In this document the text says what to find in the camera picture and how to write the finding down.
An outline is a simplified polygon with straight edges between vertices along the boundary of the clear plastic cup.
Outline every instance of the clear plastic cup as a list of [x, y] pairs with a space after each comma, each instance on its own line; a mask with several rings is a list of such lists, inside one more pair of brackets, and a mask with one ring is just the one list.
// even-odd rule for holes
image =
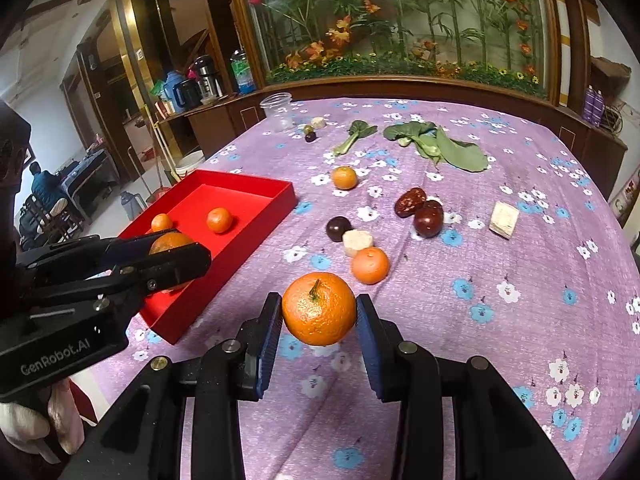
[[281, 132], [293, 127], [290, 93], [281, 92], [265, 97], [260, 102], [260, 108], [264, 110], [267, 120], [270, 120], [276, 131]]

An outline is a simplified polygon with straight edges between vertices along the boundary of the glove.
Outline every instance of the glove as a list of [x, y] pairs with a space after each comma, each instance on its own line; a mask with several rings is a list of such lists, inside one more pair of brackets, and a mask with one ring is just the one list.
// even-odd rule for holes
[[[84, 429], [69, 389], [69, 379], [51, 387], [47, 411], [60, 446], [69, 455], [75, 453], [84, 442]], [[49, 434], [50, 421], [15, 402], [0, 403], [0, 431], [6, 439], [18, 449], [31, 454], [40, 453], [47, 462], [54, 464], [59, 462], [57, 457], [46, 446], [43, 448], [43, 443], [37, 442]]]

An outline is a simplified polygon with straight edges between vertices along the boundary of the orange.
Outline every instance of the orange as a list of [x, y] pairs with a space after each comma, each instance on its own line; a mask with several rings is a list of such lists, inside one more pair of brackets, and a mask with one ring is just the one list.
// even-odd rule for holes
[[389, 258], [385, 251], [377, 247], [359, 250], [351, 260], [351, 273], [356, 280], [366, 285], [381, 282], [389, 273]]
[[282, 296], [289, 331], [312, 346], [337, 343], [356, 321], [356, 299], [349, 285], [330, 272], [312, 272], [291, 283]]
[[207, 227], [218, 234], [228, 231], [233, 222], [231, 213], [223, 207], [212, 209], [207, 215]]
[[178, 231], [172, 231], [159, 237], [149, 250], [149, 254], [161, 253], [162, 251], [168, 251], [169, 249], [175, 249], [176, 247], [182, 247], [183, 245], [193, 244], [193, 240], [186, 234]]
[[334, 181], [334, 186], [338, 189], [353, 189], [358, 185], [358, 176], [353, 168], [349, 166], [340, 166], [335, 168], [331, 174], [331, 180]]
[[173, 226], [174, 222], [167, 213], [160, 213], [154, 216], [154, 219], [151, 221], [151, 230], [155, 233], [164, 231], [165, 229], [171, 229]]

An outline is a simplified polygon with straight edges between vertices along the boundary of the red box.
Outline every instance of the red box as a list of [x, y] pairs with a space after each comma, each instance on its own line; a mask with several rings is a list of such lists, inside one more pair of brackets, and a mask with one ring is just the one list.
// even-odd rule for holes
[[[140, 311], [165, 341], [175, 344], [223, 285], [297, 203], [293, 184], [272, 178], [196, 170], [150, 205], [123, 232], [149, 232], [151, 221], [167, 213], [174, 227], [211, 251], [211, 267], [182, 290], [156, 292]], [[226, 208], [234, 224], [224, 234], [207, 228], [207, 213]]]

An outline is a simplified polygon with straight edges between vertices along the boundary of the table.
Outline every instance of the table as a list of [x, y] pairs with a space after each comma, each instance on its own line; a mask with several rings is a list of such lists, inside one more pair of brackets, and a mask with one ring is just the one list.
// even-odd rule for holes
[[[265, 120], [203, 168], [291, 180], [298, 206], [177, 346], [140, 318], [132, 320], [130, 346], [96, 367], [107, 399], [153, 355], [201, 355], [255, 317], [269, 291], [283, 293], [302, 274], [327, 270], [355, 294], [370, 294], [380, 317], [434, 355], [487, 357], [574, 476], [598, 478], [638, 418], [640, 279], [607, 203], [565, 145], [542, 126], [466, 105], [332, 99], [297, 103], [293, 110], [299, 124], [324, 116], [318, 140], [306, 143], [300, 128], [276, 133]], [[334, 160], [331, 148], [356, 119], [379, 130], [398, 121], [434, 121], [450, 136], [478, 143], [490, 167], [466, 173], [441, 164], [436, 170], [413, 147], [381, 133]], [[334, 189], [329, 173], [338, 164], [355, 168], [356, 189]], [[444, 204], [440, 237], [423, 240], [410, 218], [394, 214], [395, 200], [413, 186]], [[509, 241], [487, 227], [498, 200], [520, 210]], [[338, 214], [371, 231], [386, 251], [392, 272], [385, 281], [362, 285], [350, 275], [342, 245], [324, 233], [325, 222]], [[453, 478], [450, 403], [444, 409], [445, 478]], [[310, 348], [283, 328], [270, 389], [239, 412], [250, 480], [389, 477], [398, 406], [376, 400], [353, 331], [340, 344]], [[186, 443], [183, 457], [189, 450]], [[188, 464], [182, 470], [188, 475]]]

